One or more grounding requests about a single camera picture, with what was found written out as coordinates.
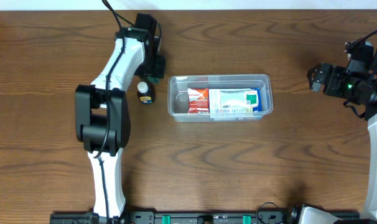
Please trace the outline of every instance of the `white wall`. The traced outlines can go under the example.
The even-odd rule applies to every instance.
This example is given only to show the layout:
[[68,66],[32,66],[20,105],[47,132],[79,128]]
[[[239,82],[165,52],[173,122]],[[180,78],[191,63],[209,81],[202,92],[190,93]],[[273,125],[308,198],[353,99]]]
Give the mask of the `white wall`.
[[[377,9],[377,0],[109,0],[115,9]],[[3,10],[99,10],[100,0],[0,0]]]

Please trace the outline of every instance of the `black mount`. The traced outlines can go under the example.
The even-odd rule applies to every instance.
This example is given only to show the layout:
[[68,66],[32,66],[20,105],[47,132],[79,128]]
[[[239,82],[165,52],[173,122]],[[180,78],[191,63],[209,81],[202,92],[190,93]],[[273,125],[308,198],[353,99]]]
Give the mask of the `black mount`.
[[[307,78],[312,91],[324,85],[324,94],[346,99],[343,105],[368,121],[377,114],[377,51],[373,55],[374,48],[365,41],[352,45],[347,44],[350,61],[346,68],[320,63],[308,71]],[[365,105],[365,112],[358,115],[349,103]]]
[[[114,217],[111,224],[261,224],[260,220],[268,224],[298,223],[301,210],[311,205],[292,207],[289,211],[281,213],[280,210],[258,211],[241,213],[157,213],[157,212],[129,212],[120,218]],[[332,215],[342,219],[338,224],[368,223],[369,220],[360,220],[358,212],[331,212]],[[55,214],[50,216],[50,224],[106,224],[104,217],[93,213],[86,214]]]
[[[125,147],[131,133],[126,94],[119,89],[109,93],[110,129],[105,152],[115,156],[120,147]],[[94,86],[78,85],[75,90],[75,128],[77,139],[83,142],[86,151],[93,152],[101,147],[106,132],[105,115],[93,114],[91,109],[98,109],[105,103],[106,92]]]
[[144,62],[137,68],[135,75],[146,78],[164,78],[165,58],[158,53],[161,36],[156,37],[157,20],[149,14],[137,14],[134,27],[124,27],[115,33],[115,38],[135,38],[144,43],[146,56]]

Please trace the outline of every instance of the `label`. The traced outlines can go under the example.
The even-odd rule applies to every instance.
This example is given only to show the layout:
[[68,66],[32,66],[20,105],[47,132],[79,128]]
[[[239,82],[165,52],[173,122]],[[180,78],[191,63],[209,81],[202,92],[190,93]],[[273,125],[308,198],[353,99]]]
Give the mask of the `label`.
[[189,88],[188,93],[188,113],[209,113],[208,89]]
[[142,103],[152,103],[151,97],[150,96],[140,96],[140,101]]
[[245,95],[247,105],[251,105],[251,107],[258,107],[258,91],[247,91]]

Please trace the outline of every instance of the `plastic bin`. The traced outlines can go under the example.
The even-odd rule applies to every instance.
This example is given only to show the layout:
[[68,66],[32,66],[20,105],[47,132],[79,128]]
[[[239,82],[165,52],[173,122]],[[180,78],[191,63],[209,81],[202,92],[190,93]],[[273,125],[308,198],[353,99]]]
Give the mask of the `plastic bin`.
[[[188,88],[259,88],[262,111],[243,114],[192,114]],[[273,111],[270,78],[264,74],[175,76],[168,83],[168,111],[178,122],[253,121]]]

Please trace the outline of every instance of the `green clip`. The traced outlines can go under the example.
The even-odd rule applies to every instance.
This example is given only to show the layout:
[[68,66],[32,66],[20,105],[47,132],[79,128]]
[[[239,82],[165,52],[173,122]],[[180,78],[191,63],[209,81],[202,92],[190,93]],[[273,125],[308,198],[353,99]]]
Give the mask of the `green clip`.
[[169,215],[163,215],[162,216],[162,224],[170,224],[170,216]]
[[251,216],[243,215],[243,224],[251,224]]
[[147,77],[147,79],[154,84],[159,83],[159,78]]

